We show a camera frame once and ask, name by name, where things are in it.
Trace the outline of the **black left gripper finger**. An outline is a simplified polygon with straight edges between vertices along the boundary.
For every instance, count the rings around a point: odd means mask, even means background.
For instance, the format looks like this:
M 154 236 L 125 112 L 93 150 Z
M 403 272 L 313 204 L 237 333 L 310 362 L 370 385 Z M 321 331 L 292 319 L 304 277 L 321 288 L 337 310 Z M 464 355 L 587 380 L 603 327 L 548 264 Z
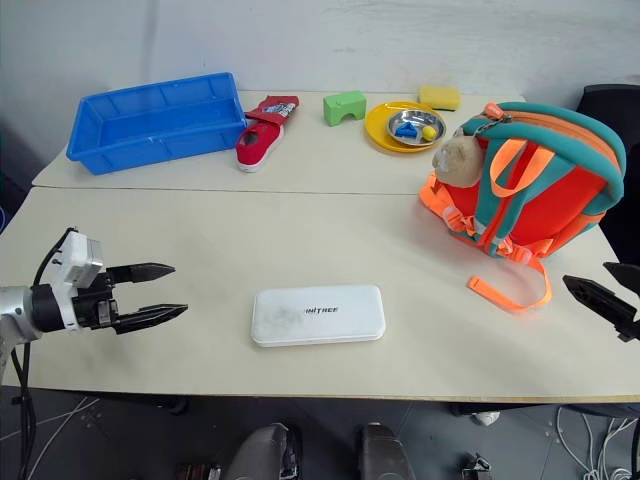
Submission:
M 175 268 L 160 263 L 139 263 L 109 267 L 106 274 L 112 284 L 120 283 L 141 283 L 154 281 L 175 272 Z
M 187 304 L 158 304 L 118 315 L 112 322 L 117 334 L 131 333 L 168 322 L 188 310 Z

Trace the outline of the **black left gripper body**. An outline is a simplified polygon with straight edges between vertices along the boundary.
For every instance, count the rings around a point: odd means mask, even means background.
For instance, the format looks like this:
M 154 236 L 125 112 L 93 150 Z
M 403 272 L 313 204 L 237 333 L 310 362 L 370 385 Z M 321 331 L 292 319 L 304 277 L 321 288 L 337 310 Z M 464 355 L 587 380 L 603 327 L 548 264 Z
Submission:
M 119 311 L 113 289 L 121 280 L 120 268 L 107 268 L 87 288 L 77 288 L 72 298 L 77 323 L 82 328 L 113 328 L 120 332 Z

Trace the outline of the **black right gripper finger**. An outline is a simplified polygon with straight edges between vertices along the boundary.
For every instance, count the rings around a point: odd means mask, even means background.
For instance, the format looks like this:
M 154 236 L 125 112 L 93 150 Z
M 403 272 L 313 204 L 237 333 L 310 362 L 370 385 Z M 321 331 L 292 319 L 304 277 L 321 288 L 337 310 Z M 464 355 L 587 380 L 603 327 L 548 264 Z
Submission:
M 626 289 L 640 295 L 640 267 L 634 264 L 604 262 L 604 268 Z
M 639 339 L 639 321 L 635 319 L 638 310 L 635 307 L 593 280 L 564 275 L 563 282 L 580 304 L 613 325 L 621 341 Z

